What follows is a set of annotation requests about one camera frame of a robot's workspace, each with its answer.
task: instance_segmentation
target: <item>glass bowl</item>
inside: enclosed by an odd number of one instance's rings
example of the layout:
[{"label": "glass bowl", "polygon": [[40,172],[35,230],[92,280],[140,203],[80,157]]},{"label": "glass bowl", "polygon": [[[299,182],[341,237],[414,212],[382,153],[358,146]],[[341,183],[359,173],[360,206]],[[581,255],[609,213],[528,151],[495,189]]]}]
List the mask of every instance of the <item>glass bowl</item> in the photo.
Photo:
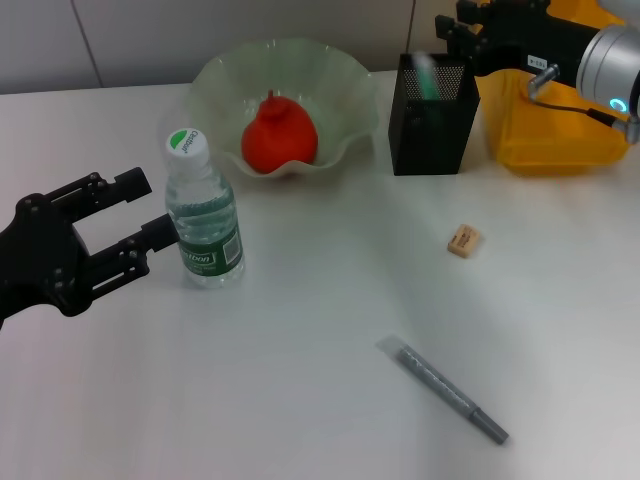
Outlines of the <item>glass bowl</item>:
[{"label": "glass bowl", "polygon": [[[244,161],[242,134],[269,90],[297,101],[311,116],[318,132],[312,164],[291,161],[262,174]],[[185,107],[191,126],[204,132],[212,148],[252,177],[330,168],[352,142],[378,126],[375,84],[367,69],[350,55],[307,39],[249,43],[214,58],[194,80]]]}]

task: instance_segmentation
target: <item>plastic water bottle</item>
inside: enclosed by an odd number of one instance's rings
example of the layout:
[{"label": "plastic water bottle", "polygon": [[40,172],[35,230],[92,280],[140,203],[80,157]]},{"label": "plastic water bottle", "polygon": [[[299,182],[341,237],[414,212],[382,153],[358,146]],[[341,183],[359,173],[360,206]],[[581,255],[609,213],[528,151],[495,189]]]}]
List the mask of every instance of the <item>plastic water bottle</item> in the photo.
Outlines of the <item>plastic water bottle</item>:
[{"label": "plastic water bottle", "polygon": [[167,139],[166,207],[180,234],[187,274],[198,285],[222,287],[244,271],[233,190],[211,162],[204,134],[193,128]]}]

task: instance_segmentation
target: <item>yellow bin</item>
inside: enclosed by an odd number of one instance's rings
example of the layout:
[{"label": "yellow bin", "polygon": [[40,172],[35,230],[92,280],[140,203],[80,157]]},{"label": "yellow bin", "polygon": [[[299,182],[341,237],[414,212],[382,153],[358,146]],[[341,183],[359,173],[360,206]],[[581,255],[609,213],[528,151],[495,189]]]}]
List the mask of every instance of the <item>yellow bin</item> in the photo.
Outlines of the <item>yellow bin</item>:
[{"label": "yellow bin", "polygon": [[[548,13],[596,28],[622,23],[598,7],[596,0],[552,0]],[[624,156],[629,146],[620,132],[586,115],[529,102],[526,86],[531,77],[515,70],[476,77],[489,147],[498,162],[518,175],[576,175]],[[575,89],[557,83],[547,85],[538,99],[603,109],[581,99]]]}]

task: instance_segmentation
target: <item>beige eraser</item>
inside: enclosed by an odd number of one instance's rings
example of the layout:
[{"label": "beige eraser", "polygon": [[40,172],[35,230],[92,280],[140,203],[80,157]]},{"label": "beige eraser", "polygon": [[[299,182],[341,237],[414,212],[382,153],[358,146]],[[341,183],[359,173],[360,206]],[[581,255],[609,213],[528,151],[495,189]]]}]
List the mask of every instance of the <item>beige eraser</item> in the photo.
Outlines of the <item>beige eraser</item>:
[{"label": "beige eraser", "polygon": [[458,231],[449,242],[447,250],[462,258],[467,258],[475,250],[480,232],[469,225],[460,225]]}]

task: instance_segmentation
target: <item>pen holder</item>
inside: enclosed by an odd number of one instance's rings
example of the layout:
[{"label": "pen holder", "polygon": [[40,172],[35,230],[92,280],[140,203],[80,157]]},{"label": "pen holder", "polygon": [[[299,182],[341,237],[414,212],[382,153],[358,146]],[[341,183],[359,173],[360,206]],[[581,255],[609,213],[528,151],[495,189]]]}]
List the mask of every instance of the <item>pen holder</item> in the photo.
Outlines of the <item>pen holder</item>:
[{"label": "pen holder", "polygon": [[411,55],[400,56],[389,122],[395,175],[450,175],[460,169],[480,94],[464,60],[431,58],[439,99],[423,97]]}]

